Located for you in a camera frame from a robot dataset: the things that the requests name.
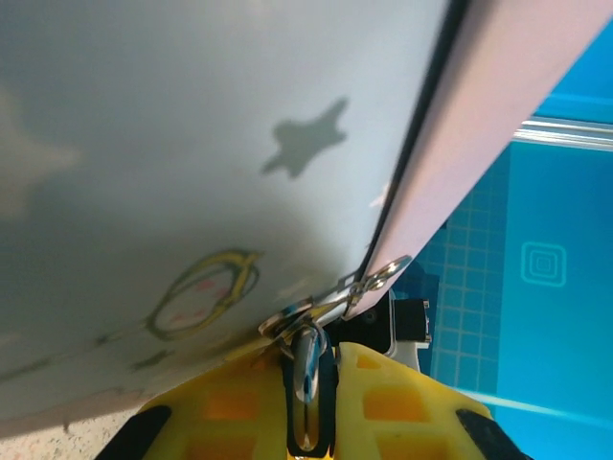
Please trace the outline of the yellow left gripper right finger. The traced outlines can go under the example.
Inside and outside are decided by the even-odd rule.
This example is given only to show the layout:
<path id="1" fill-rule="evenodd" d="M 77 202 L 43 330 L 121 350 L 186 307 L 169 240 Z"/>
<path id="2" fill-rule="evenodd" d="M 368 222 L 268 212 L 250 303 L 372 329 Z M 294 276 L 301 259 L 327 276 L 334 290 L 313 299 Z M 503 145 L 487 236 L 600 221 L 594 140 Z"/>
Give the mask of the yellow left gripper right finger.
<path id="1" fill-rule="evenodd" d="M 336 459 L 525 459 L 477 400 L 364 345 L 339 345 Z"/>

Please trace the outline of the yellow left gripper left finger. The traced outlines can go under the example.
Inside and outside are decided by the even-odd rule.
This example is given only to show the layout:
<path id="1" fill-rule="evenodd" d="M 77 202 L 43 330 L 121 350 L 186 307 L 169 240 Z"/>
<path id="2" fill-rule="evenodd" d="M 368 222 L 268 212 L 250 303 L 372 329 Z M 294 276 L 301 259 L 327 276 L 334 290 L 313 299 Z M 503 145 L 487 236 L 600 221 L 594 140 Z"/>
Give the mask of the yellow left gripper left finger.
<path id="1" fill-rule="evenodd" d="M 148 400 L 98 459 L 286 459 L 281 353 L 264 348 Z"/>

